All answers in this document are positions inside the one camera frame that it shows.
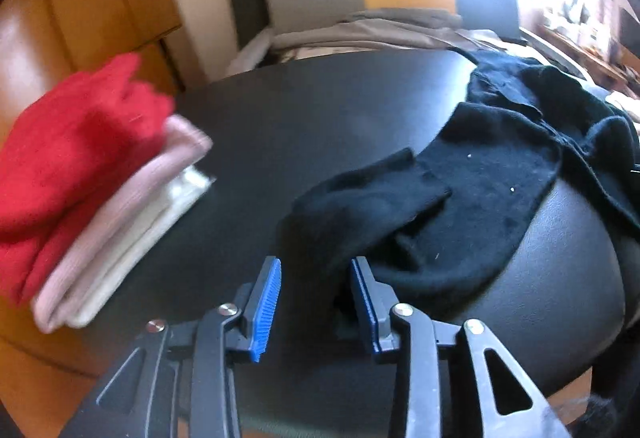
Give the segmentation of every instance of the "black cloth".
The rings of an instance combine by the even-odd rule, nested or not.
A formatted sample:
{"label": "black cloth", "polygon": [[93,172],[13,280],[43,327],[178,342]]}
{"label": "black cloth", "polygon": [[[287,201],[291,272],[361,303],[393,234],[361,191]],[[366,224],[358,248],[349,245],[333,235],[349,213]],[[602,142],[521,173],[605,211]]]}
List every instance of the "black cloth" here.
{"label": "black cloth", "polygon": [[640,237],[630,119],[552,66],[464,55],[478,65],[467,100],[417,157],[403,150],[295,201],[278,252],[285,276],[312,282],[292,288],[327,300],[364,255],[401,301],[442,315],[504,269],[558,175]]}

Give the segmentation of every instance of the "stack of folded clothes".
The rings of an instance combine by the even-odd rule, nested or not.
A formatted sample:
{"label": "stack of folded clothes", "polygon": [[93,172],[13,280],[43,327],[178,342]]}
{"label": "stack of folded clothes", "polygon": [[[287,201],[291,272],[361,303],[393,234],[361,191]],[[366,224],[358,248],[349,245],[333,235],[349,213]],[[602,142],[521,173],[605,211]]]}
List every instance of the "stack of folded clothes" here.
{"label": "stack of folded clothes", "polygon": [[192,166],[211,140],[132,80],[139,63],[72,75],[0,149],[0,293],[43,332],[88,324],[210,185]]}

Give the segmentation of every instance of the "white folded garment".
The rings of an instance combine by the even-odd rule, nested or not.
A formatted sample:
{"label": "white folded garment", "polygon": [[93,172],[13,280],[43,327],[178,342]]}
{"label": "white folded garment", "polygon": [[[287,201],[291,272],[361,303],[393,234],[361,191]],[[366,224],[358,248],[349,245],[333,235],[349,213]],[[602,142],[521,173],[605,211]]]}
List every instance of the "white folded garment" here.
{"label": "white folded garment", "polygon": [[211,180],[192,166],[169,182],[119,232],[113,244],[95,257],[69,289],[59,308],[66,325],[72,328],[87,326],[133,267],[207,191],[210,184]]}

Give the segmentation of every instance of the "gray blanket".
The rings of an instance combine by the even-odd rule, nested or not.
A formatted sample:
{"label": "gray blanket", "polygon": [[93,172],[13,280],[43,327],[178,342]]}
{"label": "gray blanket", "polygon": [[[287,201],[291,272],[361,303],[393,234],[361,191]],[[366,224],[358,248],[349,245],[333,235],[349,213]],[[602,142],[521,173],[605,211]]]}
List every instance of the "gray blanket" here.
{"label": "gray blanket", "polygon": [[356,47],[498,50],[500,38],[491,30],[462,30],[459,15],[431,8],[379,8],[357,12],[327,28],[274,37],[272,49]]}

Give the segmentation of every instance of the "dark clothing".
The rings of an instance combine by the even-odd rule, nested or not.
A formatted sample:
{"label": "dark clothing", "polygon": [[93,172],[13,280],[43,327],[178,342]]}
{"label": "dark clothing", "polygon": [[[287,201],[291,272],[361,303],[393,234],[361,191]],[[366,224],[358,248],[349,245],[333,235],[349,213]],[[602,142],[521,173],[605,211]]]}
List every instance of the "dark clothing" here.
{"label": "dark clothing", "polygon": [[401,301],[442,313],[504,269],[558,175],[640,237],[631,121],[552,66],[465,56],[478,64],[467,101],[417,157],[403,150],[297,199],[280,227],[285,268],[294,241],[292,266],[335,289],[364,255]]}

